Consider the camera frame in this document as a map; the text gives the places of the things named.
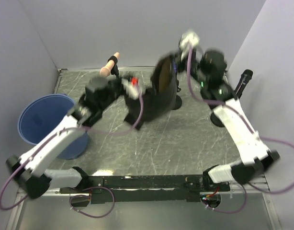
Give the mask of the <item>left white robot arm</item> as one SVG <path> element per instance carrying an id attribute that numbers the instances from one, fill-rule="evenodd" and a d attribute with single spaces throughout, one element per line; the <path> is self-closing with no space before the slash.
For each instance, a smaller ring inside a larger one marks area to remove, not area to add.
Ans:
<path id="1" fill-rule="evenodd" d="M 48 170 L 48 166 L 66 147 L 86 134 L 102 118 L 107 107 L 126 94 L 126 83 L 128 80 L 123 78 L 92 78 L 85 93 L 54 130 L 22 156 L 7 159 L 6 165 L 15 182 L 30 199 L 39 198 L 50 188 L 69 187 L 81 191 L 91 184 L 89 176 L 79 167 L 53 171 Z"/>

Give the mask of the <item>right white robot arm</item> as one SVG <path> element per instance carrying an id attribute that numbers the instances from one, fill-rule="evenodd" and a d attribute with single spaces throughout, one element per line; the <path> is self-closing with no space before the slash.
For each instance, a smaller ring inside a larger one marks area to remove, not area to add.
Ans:
<path id="1" fill-rule="evenodd" d="M 246 184 L 271 168 L 280 158 L 261 140 L 246 118 L 236 91 L 225 80 L 226 62 L 223 53 L 207 50 L 201 60 L 194 57 L 195 49 L 181 52 L 179 71 L 201 86 L 201 96 L 212 110 L 212 122 L 225 127 L 236 145 L 240 160 L 213 166 L 204 171 L 208 182 L 219 184 L 236 181 Z"/>

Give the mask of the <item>black trash bag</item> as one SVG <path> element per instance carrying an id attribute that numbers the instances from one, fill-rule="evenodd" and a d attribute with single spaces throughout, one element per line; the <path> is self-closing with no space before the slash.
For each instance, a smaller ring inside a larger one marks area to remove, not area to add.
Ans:
<path id="1" fill-rule="evenodd" d="M 177 97 L 177 55 L 169 53 L 156 64 L 150 77 L 151 86 L 142 95 L 143 114 L 136 129 L 167 114 L 175 107 Z"/>

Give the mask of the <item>blue plastic trash bin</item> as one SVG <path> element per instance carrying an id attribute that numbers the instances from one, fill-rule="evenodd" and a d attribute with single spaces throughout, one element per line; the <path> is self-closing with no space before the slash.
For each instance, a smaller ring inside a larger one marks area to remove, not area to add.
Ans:
<path id="1" fill-rule="evenodd" d="M 21 113 L 17 129 L 27 143 L 37 145 L 54 130 L 75 105 L 75 101 L 64 93 L 49 94 L 29 104 Z M 58 156 L 62 160 L 74 160 L 81 156 L 89 142 L 88 133 L 83 134 Z"/>

